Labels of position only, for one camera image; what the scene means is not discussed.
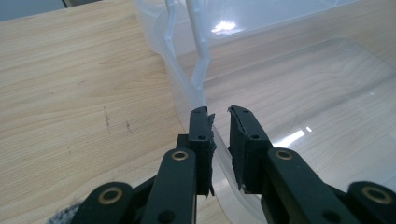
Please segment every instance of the wood grain surface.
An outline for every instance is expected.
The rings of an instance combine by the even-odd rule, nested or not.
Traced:
[[[184,133],[134,4],[0,23],[0,222],[45,223],[110,181],[156,175]],[[227,223],[216,197],[198,223]]]

